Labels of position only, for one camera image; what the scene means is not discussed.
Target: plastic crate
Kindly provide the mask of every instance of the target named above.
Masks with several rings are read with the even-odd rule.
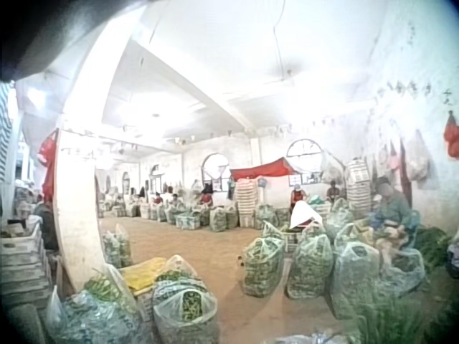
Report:
[[[39,252],[27,252],[19,254],[2,254],[1,267],[13,267],[17,265],[36,264],[42,261],[43,256],[43,240],[39,239]]]
[[[8,282],[1,283],[1,294],[10,295],[16,292],[31,292],[35,290],[43,290],[45,288],[51,288],[51,271],[49,265],[46,266],[47,271],[45,276],[39,279],[31,279],[29,281],[19,281],[19,282]]]
[[[1,238],[1,255],[38,252],[41,239],[42,231],[39,224],[36,224],[30,236]]]
[[[15,292],[1,298],[4,307],[23,305],[24,303],[33,303],[37,308],[47,306],[48,297],[51,295],[51,287],[45,287],[42,290],[31,292]]]
[[[38,280],[47,276],[48,260],[45,250],[42,252],[42,260],[31,265],[17,265],[1,268],[1,283],[21,282]]]

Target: red bag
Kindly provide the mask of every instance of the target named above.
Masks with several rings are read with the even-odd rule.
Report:
[[[449,114],[443,137],[448,142],[448,155],[451,158],[459,159],[459,126],[456,125],[456,120],[451,110]]]
[[[42,186],[43,198],[45,201],[52,201],[55,195],[55,161],[56,141],[58,130],[53,131],[42,143],[39,149],[39,162],[47,168],[46,176]]]

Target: light fixture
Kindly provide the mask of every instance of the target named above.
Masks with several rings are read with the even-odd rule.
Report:
[[[43,91],[37,90],[36,88],[29,88],[27,91],[27,97],[37,109],[41,109],[46,102],[46,94]]]

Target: yellow bag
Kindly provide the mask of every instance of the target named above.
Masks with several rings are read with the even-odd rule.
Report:
[[[129,289],[138,292],[153,287],[154,281],[165,263],[166,258],[156,257],[140,264],[125,267],[120,272]]]

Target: seated woman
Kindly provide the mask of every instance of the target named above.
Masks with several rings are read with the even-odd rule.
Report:
[[[199,201],[199,204],[205,204],[208,207],[211,207],[214,205],[214,200],[212,199],[212,194],[214,191],[212,190],[212,185],[206,183],[204,190],[202,190],[201,194],[201,200]]]
[[[156,192],[156,198],[154,200],[155,204],[161,204],[163,203],[163,198],[161,197],[161,194],[159,192]]]

